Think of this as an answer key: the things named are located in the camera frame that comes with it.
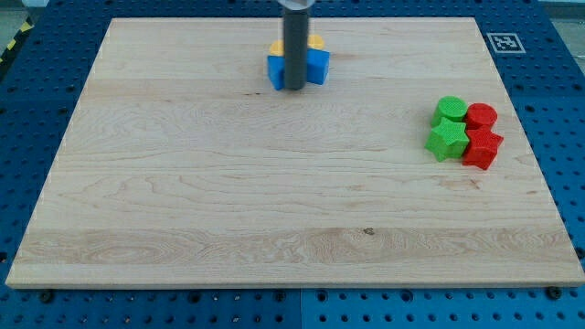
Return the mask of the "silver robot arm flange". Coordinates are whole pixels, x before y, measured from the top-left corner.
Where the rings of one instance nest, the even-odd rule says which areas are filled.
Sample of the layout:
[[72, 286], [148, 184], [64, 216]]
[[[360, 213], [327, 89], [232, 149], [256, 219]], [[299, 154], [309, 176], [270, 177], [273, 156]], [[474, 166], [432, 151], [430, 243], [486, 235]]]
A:
[[299, 11], [306, 10], [313, 6], [315, 0], [278, 0], [278, 3], [286, 9]]

